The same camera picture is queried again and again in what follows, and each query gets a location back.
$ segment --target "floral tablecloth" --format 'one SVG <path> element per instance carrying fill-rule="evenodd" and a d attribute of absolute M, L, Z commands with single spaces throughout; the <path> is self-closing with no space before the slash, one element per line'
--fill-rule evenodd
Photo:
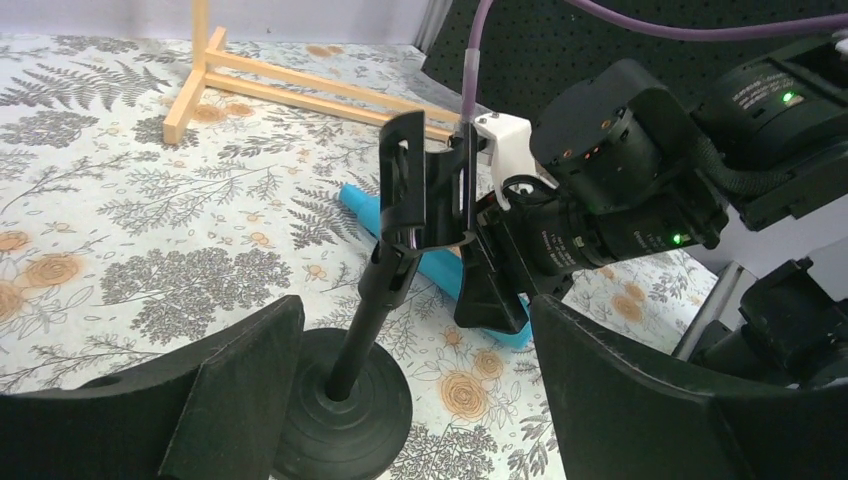
<path fill-rule="evenodd" d="M 229 48 L 456 108 L 412 47 Z M 373 241 L 337 192 L 375 192 L 377 129 L 210 89 L 184 141 L 165 145 L 190 63 L 185 41 L 0 36 L 3 393 L 74 388 L 285 293 L 303 298 L 308 328 L 350 320 Z M 567 303 L 665 352 L 715 283 L 681 252 L 576 280 Z M 415 400 L 385 478 L 562 478 L 533 345 L 460 330 L 452 309 L 418 278 L 380 337 Z"/>

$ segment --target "wooden stand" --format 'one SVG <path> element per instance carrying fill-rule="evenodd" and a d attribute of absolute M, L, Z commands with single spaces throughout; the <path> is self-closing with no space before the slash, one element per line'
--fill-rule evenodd
<path fill-rule="evenodd" d="M 336 95 L 343 95 L 384 106 L 396 113 L 423 110 L 427 117 L 431 119 L 450 124 L 455 124 L 459 121 L 458 114 L 447 110 L 421 105 L 402 98 L 374 92 L 367 88 L 327 80 L 315 75 L 297 72 L 227 53 L 224 51 L 227 43 L 227 30 L 225 28 L 218 27 L 212 36 L 208 37 L 209 0 L 192 0 L 192 19 L 192 70 L 185 85 L 183 85 L 182 90 L 177 95 L 174 104 L 171 106 L 168 116 L 165 117 L 165 143 L 177 144 L 180 142 L 206 87 L 227 90 L 292 107 L 305 108 L 369 125 L 382 126 L 392 117 L 391 114 L 373 112 L 364 108 L 310 97 L 282 88 L 215 73 L 214 69 L 216 66 L 254 73 L 274 80 L 301 85 Z M 451 133 L 451 131 L 444 128 L 429 125 L 426 128 L 427 137 L 433 140 L 446 141 Z"/>

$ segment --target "black stand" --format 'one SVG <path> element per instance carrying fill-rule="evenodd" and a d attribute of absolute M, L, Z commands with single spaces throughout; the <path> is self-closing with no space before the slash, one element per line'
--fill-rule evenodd
<path fill-rule="evenodd" d="M 476 145 L 473 126 L 467 131 Z M 412 396 L 401 368 L 375 341 L 404 302 L 421 255 L 471 240 L 473 219 L 459 208 L 461 173 L 465 198 L 473 202 L 476 193 L 471 151 L 425 152 L 423 112 L 395 117 L 381 130 L 380 241 L 359 281 L 350 329 L 304 332 L 277 480 L 372 480 L 403 449 Z"/>
<path fill-rule="evenodd" d="M 277 480 L 374 479 L 400 453 L 412 425 L 412 396 L 400 367 L 375 340 L 406 298 L 420 260 L 381 242 L 359 281 L 362 301 L 350 329 L 304 332 L 274 462 Z"/>

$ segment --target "black pole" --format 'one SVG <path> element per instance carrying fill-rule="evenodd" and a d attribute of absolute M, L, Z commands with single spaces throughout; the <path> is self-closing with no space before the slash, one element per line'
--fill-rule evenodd
<path fill-rule="evenodd" d="M 330 400 L 341 402 L 350 396 L 383 323 L 406 299 L 420 262 L 419 252 L 400 250 L 382 242 L 374 248 L 359 280 L 359 306 L 327 380 L 326 393 Z"/>

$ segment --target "round black base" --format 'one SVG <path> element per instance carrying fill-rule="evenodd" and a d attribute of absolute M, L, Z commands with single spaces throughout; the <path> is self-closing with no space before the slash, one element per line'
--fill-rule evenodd
<path fill-rule="evenodd" d="M 372 480 L 398 456 L 412 426 L 412 396 L 394 358 L 374 345 L 347 400 L 324 386 L 346 330 L 303 334 L 283 433 L 274 460 L 277 480 Z"/>

